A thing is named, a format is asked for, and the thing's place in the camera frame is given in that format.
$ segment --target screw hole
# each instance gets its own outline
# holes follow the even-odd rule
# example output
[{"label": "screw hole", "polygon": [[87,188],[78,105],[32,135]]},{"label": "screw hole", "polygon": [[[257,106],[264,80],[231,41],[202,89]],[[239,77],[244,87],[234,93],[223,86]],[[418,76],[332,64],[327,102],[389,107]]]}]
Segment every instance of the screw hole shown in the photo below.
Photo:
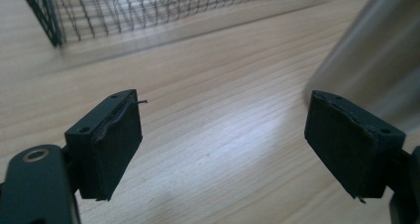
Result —
[{"label": "screw hole", "polygon": [[49,153],[50,151],[48,149],[33,150],[25,154],[25,156],[23,157],[23,160],[26,163],[36,162],[46,157]]},{"label": "screw hole", "polygon": [[384,129],[384,128],[380,129],[380,132],[383,133],[383,134],[391,133],[391,131],[389,131],[388,129]]},{"label": "screw hole", "polygon": [[78,132],[79,132],[79,133],[87,133],[89,130],[90,130],[90,128],[88,128],[88,127],[84,127],[84,128],[80,128],[80,129],[78,130]]},{"label": "screw hole", "polygon": [[46,220],[45,219],[36,219],[36,220],[34,220],[34,221],[32,221],[32,222],[30,222],[30,224],[46,224],[47,222],[46,222]]}]

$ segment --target metal wire grid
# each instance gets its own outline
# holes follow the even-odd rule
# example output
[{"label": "metal wire grid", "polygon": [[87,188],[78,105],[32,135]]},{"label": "metal wire grid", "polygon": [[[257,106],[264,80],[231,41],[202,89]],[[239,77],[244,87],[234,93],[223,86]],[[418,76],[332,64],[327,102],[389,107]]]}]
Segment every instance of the metal wire grid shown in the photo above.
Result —
[{"label": "metal wire grid", "polygon": [[[256,0],[27,0],[56,44],[76,42],[176,21],[207,10]],[[42,9],[38,15],[36,8]]]},{"label": "metal wire grid", "polygon": [[55,14],[51,7],[52,2],[50,0],[27,0],[28,4],[34,11],[40,21],[41,26],[46,32],[47,36],[54,46],[61,44],[60,31],[57,25]]}]

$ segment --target black bracket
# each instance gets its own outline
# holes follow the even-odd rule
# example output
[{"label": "black bracket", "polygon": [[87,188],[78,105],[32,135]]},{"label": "black bracket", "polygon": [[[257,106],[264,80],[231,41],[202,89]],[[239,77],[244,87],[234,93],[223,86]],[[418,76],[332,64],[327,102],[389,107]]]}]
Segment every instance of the black bracket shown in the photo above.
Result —
[{"label": "black bracket", "polygon": [[42,145],[15,156],[0,186],[0,223],[80,223],[77,189],[109,200],[143,138],[141,102],[134,89],[113,94],[65,132],[63,149]]},{"label": "black bracket", "polygon": [[381,198],[389,186],[392,223],[420,221],[420,148],[404,152],[403,132],[341,96],[313,91],[305,138],[353,198]]}]

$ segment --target light wood grain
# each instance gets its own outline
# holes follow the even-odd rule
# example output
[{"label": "light wood grain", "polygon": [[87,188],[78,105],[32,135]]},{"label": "light wood grain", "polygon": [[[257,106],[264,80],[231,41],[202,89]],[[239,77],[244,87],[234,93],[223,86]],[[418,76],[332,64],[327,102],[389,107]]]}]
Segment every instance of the light wood grain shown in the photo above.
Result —
[{"label": "light wood grain", "polygon": [[78,199],[83,223],[389,223],[390,191],[353,200],[303,138],[304,85],[366,2],[74,65],[24,0],[0,0],[0,180],[18,152],[63,146],[102,99],[136,88],[145,138],[110,202]]}]

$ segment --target black plastic block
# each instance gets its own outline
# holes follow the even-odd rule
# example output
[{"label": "black plastic block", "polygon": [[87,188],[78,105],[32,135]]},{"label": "black plastic block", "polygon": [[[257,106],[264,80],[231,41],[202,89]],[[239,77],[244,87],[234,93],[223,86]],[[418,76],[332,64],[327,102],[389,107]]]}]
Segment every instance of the black plastic block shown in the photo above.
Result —
[{"label": "black plastic block", "polygon": [[382,197],[385,166],[405,134],[347,99],[313,91],[305,138],[353,197]]},{"label": "black plastic block", "polygon": [[0,203],[0,223],[79,223],[61,148],[27,149],[10,162]]},{"label": "black plastic block", "polygon": [[83,198],[110,199],[142,141],[136,90],[113,94],[65,132]]}]

